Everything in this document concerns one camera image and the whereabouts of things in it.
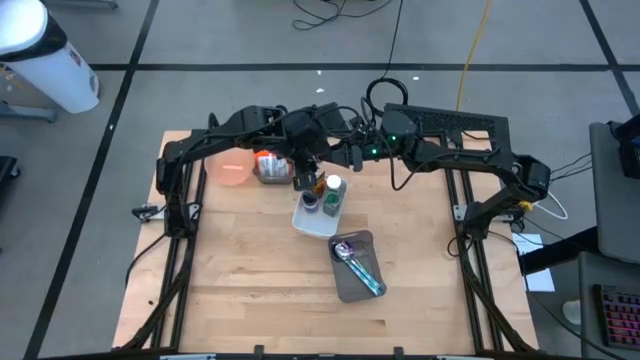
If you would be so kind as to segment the black aluminium table frame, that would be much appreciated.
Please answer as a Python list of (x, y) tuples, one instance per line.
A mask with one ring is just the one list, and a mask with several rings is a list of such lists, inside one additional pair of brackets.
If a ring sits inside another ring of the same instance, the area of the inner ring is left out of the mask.
[(292, 225), (298, 194), (256, 179), (207, 184), (183, 310), (170, 308), (162, 344), (180, 319), (178, 349), (222, 358), (263, 345), (294, 360), (472, 355), (465, 282), (453, 257), (450, 198), (458, 177), (410, 176), (373, 162), (348, 183), (339, 231), (368, 230), (387, 292), (343, 303), (325, 240)]

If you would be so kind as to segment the teal plastic spoon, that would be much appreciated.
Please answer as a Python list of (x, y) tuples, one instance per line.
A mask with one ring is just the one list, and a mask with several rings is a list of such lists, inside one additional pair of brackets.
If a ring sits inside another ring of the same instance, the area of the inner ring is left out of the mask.
[(382, 296), (385, 293), (385, 287), (378, 282), (356, 258), (350, 258), (347, 264), (375, 297)]

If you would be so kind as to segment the white plastic bin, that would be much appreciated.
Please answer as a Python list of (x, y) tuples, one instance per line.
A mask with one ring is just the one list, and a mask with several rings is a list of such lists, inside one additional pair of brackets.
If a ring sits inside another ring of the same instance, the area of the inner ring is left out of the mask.
[(330, 217), (323, 212), (323, 200), (326, 195), (325, 192), (323, 196), (319, 198), (319, 209), (315, 213), (307, 213), (303, 209), (302, 198), (300, 195), (292, 216), (293, 227), (299, 232), (312, 237), (328, 239), (334, 236), (338, 230), (347, 188), (348, 183), (343, 179), (341, 208), (335, 217)]

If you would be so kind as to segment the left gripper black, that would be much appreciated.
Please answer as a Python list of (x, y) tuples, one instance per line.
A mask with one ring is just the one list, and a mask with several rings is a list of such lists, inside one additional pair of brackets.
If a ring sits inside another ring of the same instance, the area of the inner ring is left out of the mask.
[[(298, 109), (283, 115), (282, 129), (286, 137), (282, 156), (294, 163), (316, 164), (319, 156), (330, 148), (328, 133), (317, 119), (315, 109)], [(318, 182), (316, 173), (314, 169), (296, 168), (294, 190), (312, 190)]]

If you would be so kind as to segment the iridescent spoon teal handle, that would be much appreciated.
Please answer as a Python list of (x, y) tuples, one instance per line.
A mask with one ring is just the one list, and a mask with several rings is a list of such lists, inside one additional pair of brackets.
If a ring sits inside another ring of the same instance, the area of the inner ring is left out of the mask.
[(359, 260), (359, 262), (378, 282), (380, 282), (385, 287), (386, 292), (386, 285), (376, 275), (376, 267), (369, 252), (369, 248), (367, 247), (367, 243), (362, 241), (351, 241), (349, 244), (355, 250), (355, 256)]

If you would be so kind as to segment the wooden desk grey legs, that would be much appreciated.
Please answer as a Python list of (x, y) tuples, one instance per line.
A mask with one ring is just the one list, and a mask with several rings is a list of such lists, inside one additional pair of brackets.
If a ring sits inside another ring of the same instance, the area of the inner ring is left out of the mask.
[(11, 105), (0, 100), (0, 118), (34, 119), (53, 123), (57, 120), (58, 113), (53, 109)]

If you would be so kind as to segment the white frame bracket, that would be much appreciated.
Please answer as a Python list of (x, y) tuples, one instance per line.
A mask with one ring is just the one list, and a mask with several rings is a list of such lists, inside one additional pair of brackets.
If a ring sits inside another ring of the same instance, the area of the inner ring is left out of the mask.
[(148, 222), (153, 216), (162, 211), (162, 208), (157, 205), (144, 204), (143, 206), (133, 208), (131, 213), (141, 223)]

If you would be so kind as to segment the pink translucent bowl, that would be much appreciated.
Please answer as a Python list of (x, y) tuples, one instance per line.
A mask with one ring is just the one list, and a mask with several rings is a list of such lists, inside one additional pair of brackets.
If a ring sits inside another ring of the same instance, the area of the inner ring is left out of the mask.
[(255, 166), (252, 150), (233, 148), (204, 160), (208, 181), (220, 186), (236, 186), (252, 176)]

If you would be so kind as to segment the white paper sheet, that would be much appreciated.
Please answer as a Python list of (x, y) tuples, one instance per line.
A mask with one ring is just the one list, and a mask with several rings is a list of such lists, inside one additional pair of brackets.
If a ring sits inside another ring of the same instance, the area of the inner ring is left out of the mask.
[[(512, 239), (516, 244), (519, 255), (525, 255), (544, 247), (539, 234), (513, 232)], [(549, 269), (526, 275), (525, 285), (531, 292), (553, 293), (555, 291), (555, 285)]]

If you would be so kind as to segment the silver spoon striped teal handle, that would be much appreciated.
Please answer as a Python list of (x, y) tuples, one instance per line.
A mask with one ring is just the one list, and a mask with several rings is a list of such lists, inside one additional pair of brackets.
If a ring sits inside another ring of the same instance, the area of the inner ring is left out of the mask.
[(352, 246), (347, 243), (347, 242), (339, 242), (336, 243), (333, 246), (333, 252), (335, 253), (335, 255), (343, 262), (345, 263), (348, 267), (349, 265), (347, 264), (347, 261), (350, 258), (356, 258), (355, 256), (355, 250), (352, 248)]

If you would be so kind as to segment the white computer mouse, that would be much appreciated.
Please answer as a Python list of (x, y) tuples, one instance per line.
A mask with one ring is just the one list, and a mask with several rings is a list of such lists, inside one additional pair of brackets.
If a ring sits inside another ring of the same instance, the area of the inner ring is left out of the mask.
[(566, 301), (562, 305), (561, 310), (564, 318), (569, 323), (576, 326), (581, 325), (581, 301), (580, 300)]

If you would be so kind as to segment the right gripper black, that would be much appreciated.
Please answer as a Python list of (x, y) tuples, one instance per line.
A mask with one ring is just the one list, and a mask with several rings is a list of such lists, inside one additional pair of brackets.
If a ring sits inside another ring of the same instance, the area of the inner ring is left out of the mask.
[(378, 162), (396, 159), (402, 148), (398, 139), (384, 133), (357, 131), (349, 136), (349, 144), (331, 145), (326, 153), (319, 156), (323, 162), (339, 166), (349, 166), (353, 171), (361, 171), (367, 161)]

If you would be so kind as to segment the green-capped herb spice jar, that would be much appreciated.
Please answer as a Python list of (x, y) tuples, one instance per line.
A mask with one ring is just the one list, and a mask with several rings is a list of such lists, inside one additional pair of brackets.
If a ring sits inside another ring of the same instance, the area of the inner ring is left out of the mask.
[(335, 217), (341, 208), (341, 203), (342, 196), (339, 192), (327, 192), (323, 200), (323, 212), (330, 217)]

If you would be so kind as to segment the black monitor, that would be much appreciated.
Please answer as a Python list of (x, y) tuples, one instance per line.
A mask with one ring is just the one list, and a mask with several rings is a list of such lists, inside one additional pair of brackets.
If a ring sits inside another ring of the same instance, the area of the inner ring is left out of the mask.
[(624, 123), (609, 121), (607, 125), (611, 135), (618, 142), (624, 175), (640, 179), (640, 113)]

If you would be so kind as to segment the white trash can black liner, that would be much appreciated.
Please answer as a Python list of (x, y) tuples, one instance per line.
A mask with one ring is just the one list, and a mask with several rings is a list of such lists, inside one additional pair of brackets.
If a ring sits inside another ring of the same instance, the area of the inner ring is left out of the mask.
[(0, 0), (0, 63), (71, 114), (99, 104), (96, 73), (40, 0)]

